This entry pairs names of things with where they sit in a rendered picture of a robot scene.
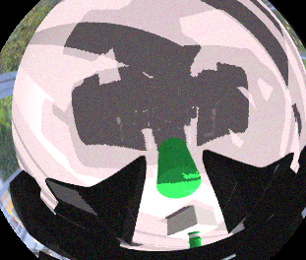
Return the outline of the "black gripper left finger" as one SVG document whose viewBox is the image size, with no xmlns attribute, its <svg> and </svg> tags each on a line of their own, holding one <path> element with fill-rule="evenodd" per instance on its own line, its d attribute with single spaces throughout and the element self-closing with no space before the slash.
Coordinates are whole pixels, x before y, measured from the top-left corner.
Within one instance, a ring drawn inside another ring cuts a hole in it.
<svg viewBox="0 0 306 260">
<path fill-rule="evenodd" d="M 51 177 L 45 178 L 45 184 L 55 200 L 90 214 L 121 244 L 132 245 L 145 178 L 146 158 L 137 157 L 94 186 L 66 184 Z"/>
</svg>

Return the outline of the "white cube block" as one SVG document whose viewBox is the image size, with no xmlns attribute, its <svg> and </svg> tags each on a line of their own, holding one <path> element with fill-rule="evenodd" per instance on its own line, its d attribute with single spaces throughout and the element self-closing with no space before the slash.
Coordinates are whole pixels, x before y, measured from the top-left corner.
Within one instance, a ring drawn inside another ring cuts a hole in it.
<svg viewBox="0 0 306 260">
<path fill-rule="evenodd" d="M 167 236 L 179 239 L 189 239 L 188 233 L 195 231 L 203 235 L 213 228 L 218 228 L 214 212 L 196 205 L 167 220 Z"/>
</svg>

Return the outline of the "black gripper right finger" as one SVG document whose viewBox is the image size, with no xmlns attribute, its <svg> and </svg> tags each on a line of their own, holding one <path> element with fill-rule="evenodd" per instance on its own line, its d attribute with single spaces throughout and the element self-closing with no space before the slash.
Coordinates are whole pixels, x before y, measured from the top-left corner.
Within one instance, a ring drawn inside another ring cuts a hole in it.
<svg viewBox="0 0 306 260">
<path fill-rule="evenodd" d="M 203 150 L 203 165 L 228 233 L 244 228 L 242 222 L 250 217 L 268 192 L 271 182 L 291 166 L 293 159 L 294 153 L 291 151 L 272 164 L 255 166 L 212 150 Z"/>
</svg>

